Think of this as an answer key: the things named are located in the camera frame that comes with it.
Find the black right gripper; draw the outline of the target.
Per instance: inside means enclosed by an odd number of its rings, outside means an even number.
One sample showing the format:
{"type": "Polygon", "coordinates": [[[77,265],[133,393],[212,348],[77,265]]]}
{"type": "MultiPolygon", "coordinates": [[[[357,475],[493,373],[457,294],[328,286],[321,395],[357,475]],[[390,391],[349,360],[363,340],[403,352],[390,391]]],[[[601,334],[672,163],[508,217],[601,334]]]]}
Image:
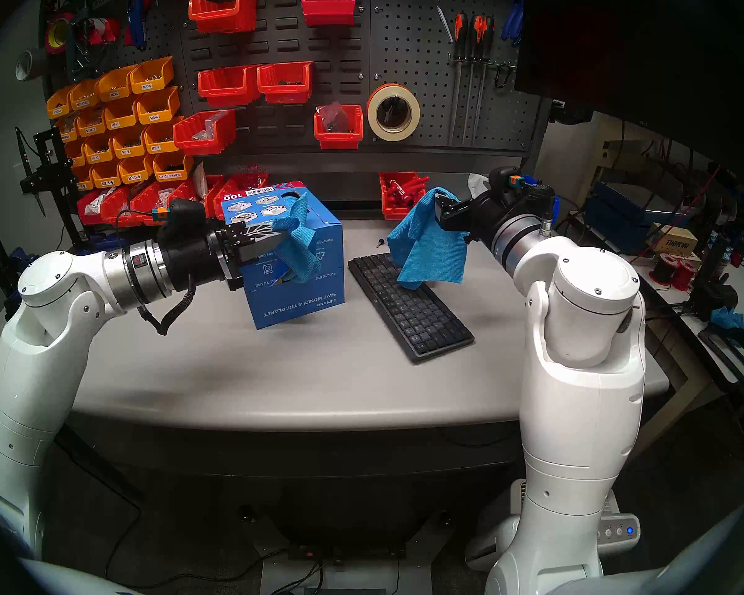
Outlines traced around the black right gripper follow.
{"type": "Polygon", "coordinates": [[[487,191],[470,201],[437,201],[437,223],[447,232],[468,232],[468,244],[495,244],[519,217],[534,215],[526,191],[487,191]]]}

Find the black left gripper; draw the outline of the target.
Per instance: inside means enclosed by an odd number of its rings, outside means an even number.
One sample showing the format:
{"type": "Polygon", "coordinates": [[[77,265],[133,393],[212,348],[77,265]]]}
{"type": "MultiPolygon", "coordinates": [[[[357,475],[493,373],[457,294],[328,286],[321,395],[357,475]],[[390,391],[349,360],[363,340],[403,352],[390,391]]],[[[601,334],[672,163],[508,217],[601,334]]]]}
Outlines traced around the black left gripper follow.
{"type": "Polygon", "coordinates": [[[237,262],[243,244],[243,264],[252,263],[273,252],[278,244],[249,244],[254,241],[282,240],[282,232],[271,223],[246,225],[207,222],[198,226],[175,226],[166,222],[157,232],[157,245],[162,254],[167,282],[174,292],[187,291],[190,283],[201,286],[214,281],[226,281],[230,291],[244,287],[239,268],[230,270],[237,262]]]}

